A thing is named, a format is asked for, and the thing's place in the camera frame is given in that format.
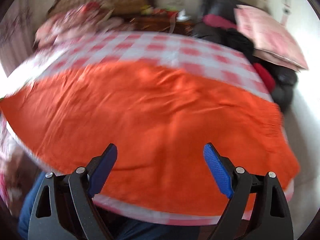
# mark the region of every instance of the blue gripper pad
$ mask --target blue gripper pad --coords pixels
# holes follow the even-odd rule
[[[95,169],[89,180],[89,188],[87,192],[90,198],[93,198],[95,194],[99,194],[102,190],[117,157],[118,151],[115,145],[112,145],[110,148],[108,147],[103,153],[98,167]]]
[[[208,143],[204,146],[203,155],[220,192],[226,195],[227,198],[232,198],[234,191],[232,189],[231,177],[217,156],[216,150]]]

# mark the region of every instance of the dark floor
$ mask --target dark floor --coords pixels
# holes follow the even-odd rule
[[[248,223],[249,223],[249,221],[247,221],[247,220],[241,220],[241,224],[239,226],[239,229],[238,229],[238,232],[237,232],[235,238],[240,237],[245,233],[247,226],[248,226]],[[216,227],[216,225],[202,226],[200,229],[200,234],[199,234],[198,240],[207,240],[215,227]]]

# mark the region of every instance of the red fabric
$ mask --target red fabric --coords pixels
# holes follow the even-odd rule
[[[254,63],[253,64],[254,69],[259,74],[260,78],[264,82],[265,86],[267,87],[269,93],[271,93],[276,86],[276,82],[271,76],[271,74],[266,70],[261,64]]]
[[[211,27],[221,27],[223,29],[229,29],[229,28],[237,28],[237,25],[233,22],[228,21],[227,19],[214,15],[214,14],[207,14],[203,17],[203,22]]]
[[[250,173],[274,171],[283,188],[299,171],[276,104],[181,69],[141,61],[71,68],[0,107],[36,157],[63,173],[114,143],[118,159],[101,193],[151,210],[222,214],[228,199],[204,161],[208,142]]]

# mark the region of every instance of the curtain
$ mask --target curtain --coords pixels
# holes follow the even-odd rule
[[[32,0],[14,0],[0,22],[0,63],[9,76],[32,53]]]

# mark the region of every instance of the red and white checkered tablecloth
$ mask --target red and white checkered tablecloth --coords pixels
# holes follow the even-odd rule
[[[82,67],[111,60],[144,60],[171,68],[184,68],[195,75],[241,87],[267,101],[272,101],[262,80],[242,53],[209,41],[152,32],[111,32],[73,39],[31,57],[15,70],[11,81],[15,83],[17,89],[23,83],[54,75],[70,67]],[[22,73],[23,80],[18,82],[13,80]],[[11,134],[15,135],[10,126],[7,127]],[[26,147],[25,149],[40,166],[47,171],[50,170],[45,163],[36,159],[30,150]],[[292,197],[293,181],[285,194],[287,199]],[[210,225],[216,224],[220,218],[220,216],[201,217],[152,211],[101,194],[94,197],[94,202],[117,214],[160,224]],[[249,219],[250,215],[250,212],[246,212],[244,219]]]
[[[70,67],[110,60],[146,60],[226,82],[271,101],[259,75],[241,52],[209,41],[153,32],[113,32],[84,37],[51,64],[42,76]]]

